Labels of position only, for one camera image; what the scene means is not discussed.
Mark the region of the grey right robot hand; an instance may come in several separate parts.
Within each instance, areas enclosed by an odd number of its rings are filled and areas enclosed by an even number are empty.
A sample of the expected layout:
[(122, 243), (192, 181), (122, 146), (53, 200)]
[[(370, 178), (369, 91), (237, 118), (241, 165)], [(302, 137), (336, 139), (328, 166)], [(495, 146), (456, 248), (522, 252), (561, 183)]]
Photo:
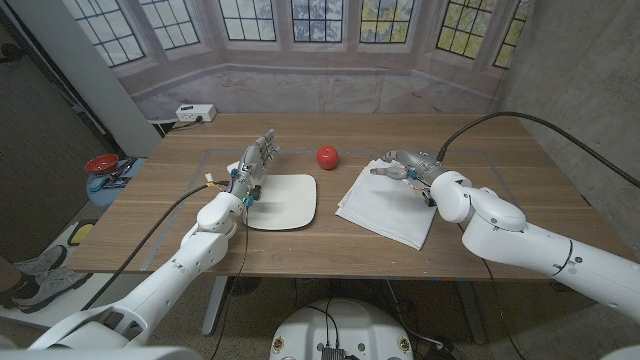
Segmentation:
[(418, 182), (425, 198), (431, 199), (431, 186), (435, 179), (446, 172), (446, 168), (433, 156), (424, 151), (390, 150), (382, 158), (389, 167), (374, 167), (372, 175), (385, 176), (393, 180), (406, 181), (409, 185)]

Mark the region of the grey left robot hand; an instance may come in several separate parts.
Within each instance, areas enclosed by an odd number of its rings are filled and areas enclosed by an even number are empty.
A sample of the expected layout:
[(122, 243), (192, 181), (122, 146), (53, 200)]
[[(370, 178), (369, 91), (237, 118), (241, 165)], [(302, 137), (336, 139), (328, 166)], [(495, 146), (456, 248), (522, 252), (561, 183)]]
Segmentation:
[(243, 202), (258, 201), (261, 197), (261, 181), (267, 165), (280, 148), (275, 145), (275, 130), (269, 129), (245, 150), (239, 164), (231, 172), (231, 182), (226, 191)]

